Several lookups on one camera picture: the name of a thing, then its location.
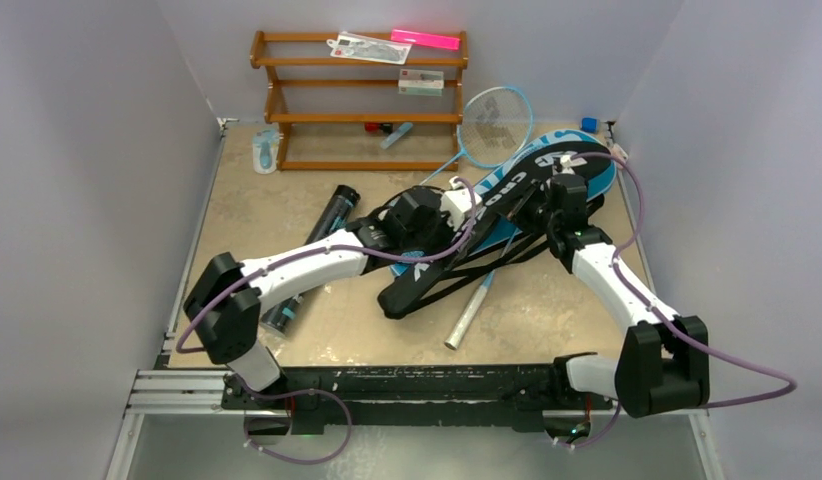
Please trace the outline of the black Crossway racket bag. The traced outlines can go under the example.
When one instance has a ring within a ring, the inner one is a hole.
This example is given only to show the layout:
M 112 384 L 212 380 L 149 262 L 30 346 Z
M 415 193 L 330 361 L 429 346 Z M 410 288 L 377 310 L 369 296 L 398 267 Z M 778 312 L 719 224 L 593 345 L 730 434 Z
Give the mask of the black Crossway racket bag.
M 577 158 L 591 158 L 591 153 L 577 155 Z M 610 151 L 598 153 L 598 158 L 606 158 L 612 161 Z M 497 216 L 504 216 L 516 224 L 516 208 L 521 204 L 521 200 L 528 193 L 528 189 L 523 190 L 522 198 L 511 204 L 499 202 L 497 200 L 484 201 L 478 207 L 489 206 Z M 444 259 L 425 263 L 412 263 L 405 271 L 398 275 L 396 279 L 382 290 L 377 296 L 377 302 L 385 317 L 389 319 L 402 319 L 453 292 L 469 285 L 475 280 L 488 275 L 488 273 L 478 272 L 468 276 L 458 277 L 454 274 L 456 269 L 464 270 L 472 267 L 480 267 L 495 262 L 503 257 L 508 249 L 506 247 L 491 252 L 481 258 L 463 263 L 462 260 L 471 254 L 473 248 L 487 236 L 487 231 L 495 222 L 492 217 L 485 217 L 477 210 L 477 220 L 473 227 L 470 238 L 457 253 Z M 539 246 L 541 251 L 546 248 L 546 238 L 543 234 L 531 234 L 531 247 Z

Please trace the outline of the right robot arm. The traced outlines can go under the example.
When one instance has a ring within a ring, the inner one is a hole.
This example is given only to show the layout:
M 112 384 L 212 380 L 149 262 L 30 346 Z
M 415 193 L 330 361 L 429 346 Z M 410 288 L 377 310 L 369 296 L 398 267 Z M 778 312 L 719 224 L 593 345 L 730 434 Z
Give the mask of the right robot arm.
M 621 260 L 610 237 L 590 224 L 582 177 L 555 175 L 540 193 L 544 203 L 535 217 L 546 225 L 552 256 L 590 288 L 624 334 L 617 358 L 584 353 L 555 360 L 551 399 L 571 407 L 596 394 L 616 400 L 634 418 L 705 405 L 709 360 L 690 344 L 707 343 L 704 322 L 658 299 Z

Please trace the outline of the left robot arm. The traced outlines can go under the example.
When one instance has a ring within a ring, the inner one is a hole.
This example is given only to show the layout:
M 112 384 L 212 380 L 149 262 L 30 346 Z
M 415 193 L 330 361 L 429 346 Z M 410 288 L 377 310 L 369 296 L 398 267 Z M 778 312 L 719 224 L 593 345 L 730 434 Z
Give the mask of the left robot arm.
M 447 190 L 409 188 L 388 205 L 293 250 L 242 261 L 218 254 L 186 296 L 183 311 L 190 323 L 183 334 L 197 334 L 197 349 L 238 375 L 259 408 L 274 408 L 284 399 L 285 382 L 258 339 L 267 311 L 300 293 L 393 263 L 448 258 L 468 241 L 482 204 L 473 187 L 456 177 Z

